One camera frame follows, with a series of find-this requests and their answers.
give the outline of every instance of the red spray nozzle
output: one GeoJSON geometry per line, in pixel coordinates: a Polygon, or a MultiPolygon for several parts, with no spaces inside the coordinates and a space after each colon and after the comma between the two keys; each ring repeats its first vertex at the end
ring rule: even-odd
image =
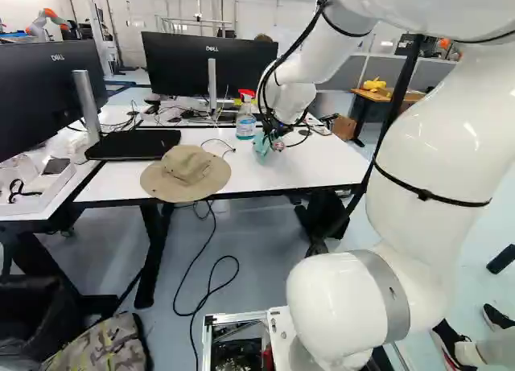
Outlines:
{"type": "Polygon", "coordinates": [[[251,89],[238,89],[238,92],[241,96],[241,101],[243,101],[243,95],[250,96],[251,99],[254,99],[256,97],[256,93],[251,89]]]}

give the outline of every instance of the hat brim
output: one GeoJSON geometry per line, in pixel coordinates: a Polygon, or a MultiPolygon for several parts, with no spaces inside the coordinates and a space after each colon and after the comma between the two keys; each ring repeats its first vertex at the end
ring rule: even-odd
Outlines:
{"type": "Polygon", "coordinates": [[[210,154],[211,169],[199,182],[186,185],[168,173],[163,162],[152,163],[141,174],[139,183],[149,195],[174,204],[202,200],[221,190],[231,177],[231,167],[219,156],[210,154]]]}

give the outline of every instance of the phone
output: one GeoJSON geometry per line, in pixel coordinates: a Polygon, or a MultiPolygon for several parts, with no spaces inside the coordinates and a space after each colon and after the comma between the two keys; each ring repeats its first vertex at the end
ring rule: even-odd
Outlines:
{"type": "Polygon", "coordinates": [[[60,174],[64,171],[66,167],[70,164],[70,159],[66,158],[53,158],[50,159],[45,166],[43,173],[41,175],[52,175],[52,174],[60,174]]]}

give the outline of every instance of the monitor stand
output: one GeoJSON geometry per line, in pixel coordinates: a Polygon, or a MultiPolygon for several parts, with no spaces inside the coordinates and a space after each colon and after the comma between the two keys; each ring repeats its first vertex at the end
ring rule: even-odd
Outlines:
{"type": "Polygon", "coordinates": [[[208,59],[209,73],[209,108],[210,115],[216,121],[216,60],[208,59]]]}
{"type": "Polygon", "coordinates": [[[82,115],[86,122],[86,130],[88,130],[89,145],[92,146],[100,141],[101,127],[89,74],[86,70],[75,70],[72,71],[72,75],[79,95],[82,115]]]}

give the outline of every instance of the beige bucket hat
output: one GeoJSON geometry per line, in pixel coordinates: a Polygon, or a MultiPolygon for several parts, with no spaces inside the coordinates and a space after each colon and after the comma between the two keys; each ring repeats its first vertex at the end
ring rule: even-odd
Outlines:
{"type": "Polygon", "coordinates": [[[178,145],[141,174],[139,183],[151,196],[166,202],[201,200],[221,190],[231,167],[198,146],[178,145]]]}

